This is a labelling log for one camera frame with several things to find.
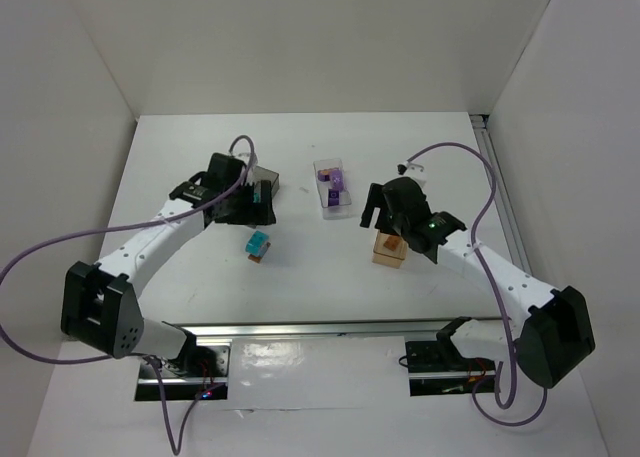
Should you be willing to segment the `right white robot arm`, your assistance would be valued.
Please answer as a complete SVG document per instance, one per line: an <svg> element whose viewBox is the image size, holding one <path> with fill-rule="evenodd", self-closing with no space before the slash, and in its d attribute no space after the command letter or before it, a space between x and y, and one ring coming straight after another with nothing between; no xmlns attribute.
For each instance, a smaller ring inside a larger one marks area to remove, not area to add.
<svg viewBox="0 0 640 457"><path fill-rule="evenodd" d="M412 251L501 297L507 324L491 328L461 318L445 327L444 341L460 356L494 361L513 357L533 383L551 389L594 351L581 292L544 283L473 240L458 218L430 209L415 180L399 177L371 184L361 225L401 237Z"/></svg>

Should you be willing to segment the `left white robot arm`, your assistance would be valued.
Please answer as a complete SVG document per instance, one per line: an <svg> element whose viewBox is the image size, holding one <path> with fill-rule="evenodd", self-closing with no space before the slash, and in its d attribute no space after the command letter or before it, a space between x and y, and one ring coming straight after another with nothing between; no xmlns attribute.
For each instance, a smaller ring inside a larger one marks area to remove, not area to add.
<svg viewBox="0 0 640 457"><path fill-rule="evenodd" d="M231 155L215 153L206 170L180 183L147 227L93 264L75 263L65 276L62 332L106 355L153 356L181 374L209 369L214 351L183 327L143 316L139 299L153 276L212 224L276 222L278 178Z"/></svg>

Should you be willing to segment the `small purple lego brick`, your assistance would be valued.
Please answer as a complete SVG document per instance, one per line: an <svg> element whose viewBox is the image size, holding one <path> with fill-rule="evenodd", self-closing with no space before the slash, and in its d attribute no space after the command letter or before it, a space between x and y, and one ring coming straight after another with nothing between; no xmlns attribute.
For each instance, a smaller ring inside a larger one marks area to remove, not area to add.
<svg viewBox="0 0 640 457"><path fill-rule="evenodd" d="M330 188L327 196L327 206L335 207L340 205L340 191Z"/></svg>

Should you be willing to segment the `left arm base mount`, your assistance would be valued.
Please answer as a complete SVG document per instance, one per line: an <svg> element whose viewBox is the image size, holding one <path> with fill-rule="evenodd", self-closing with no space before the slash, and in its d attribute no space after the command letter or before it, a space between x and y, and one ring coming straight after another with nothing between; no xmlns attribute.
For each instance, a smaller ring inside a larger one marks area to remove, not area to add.
<svg viewBox="0 0 640 457"><path fill-rule="evenodd" d="M189 401L200 394L204 401L228 396L228 344L205 345L186 328L166 322L145 323L135 352L149 356L140 363L134 400Z"/></svg>

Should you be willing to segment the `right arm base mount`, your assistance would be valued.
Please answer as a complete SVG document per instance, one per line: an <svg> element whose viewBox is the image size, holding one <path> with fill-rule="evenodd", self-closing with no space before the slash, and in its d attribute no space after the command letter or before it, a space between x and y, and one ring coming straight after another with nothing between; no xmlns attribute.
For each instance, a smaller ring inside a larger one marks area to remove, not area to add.
<svg viewBox="0 0 640 457"><path fill-rule="evenodd" d="M483 358L465 358L451 338L470 318L453 320L429 339L405 342L405 354L398 364L408 372L411 397L471 394L494 391L495 364Z"/></svg>

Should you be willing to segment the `purple lego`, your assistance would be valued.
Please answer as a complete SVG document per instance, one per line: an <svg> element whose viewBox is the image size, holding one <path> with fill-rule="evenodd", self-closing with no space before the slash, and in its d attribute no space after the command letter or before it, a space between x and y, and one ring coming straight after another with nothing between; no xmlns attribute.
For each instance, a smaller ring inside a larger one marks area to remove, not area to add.
<svg viewBox="0 0 640 457"><path fill-rule="evenodd" d="M344 190L344 174L340 168L322 169L317 172L317 179L321 183L327 183L329 187L338 192Z"/></svg>

